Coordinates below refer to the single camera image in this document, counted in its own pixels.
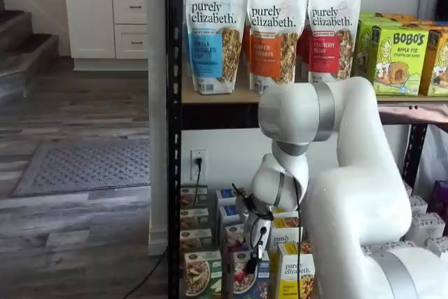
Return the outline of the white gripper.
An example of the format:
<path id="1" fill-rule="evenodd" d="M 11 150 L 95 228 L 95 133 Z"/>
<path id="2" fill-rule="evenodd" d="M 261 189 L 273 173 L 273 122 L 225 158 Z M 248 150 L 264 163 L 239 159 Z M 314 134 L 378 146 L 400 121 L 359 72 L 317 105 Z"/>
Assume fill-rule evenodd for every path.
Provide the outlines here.
<path id="1" fill-rule="evenodd" d="M 262 258 L 266 249 L 272 219 L 267 215 L 260 216 L 250 213 L 244 222 L 244 239 L 248 249 L 251 251 L 251 259 L 248 260 L 245 272 L 254 274 L 258 266 L 258 258 Z"/>

